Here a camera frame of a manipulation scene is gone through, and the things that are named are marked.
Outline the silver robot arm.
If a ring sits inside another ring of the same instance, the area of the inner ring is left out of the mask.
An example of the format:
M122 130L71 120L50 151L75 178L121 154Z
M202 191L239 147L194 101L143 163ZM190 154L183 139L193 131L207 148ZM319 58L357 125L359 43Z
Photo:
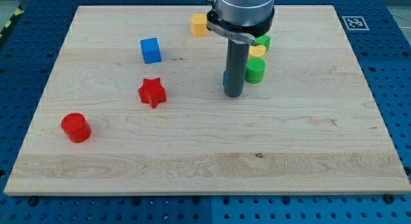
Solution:
M275 14L275 0L207 0L207 29L229 40L253 46L267 33Z

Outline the green block behind arm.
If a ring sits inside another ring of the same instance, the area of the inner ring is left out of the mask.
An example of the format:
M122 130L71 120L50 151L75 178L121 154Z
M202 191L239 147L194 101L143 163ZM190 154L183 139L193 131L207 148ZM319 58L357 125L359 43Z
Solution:
M255 46L265 46L266 51L268 51L270 47L270 42L271 42L271 36L264 34L256 39L254 45Z

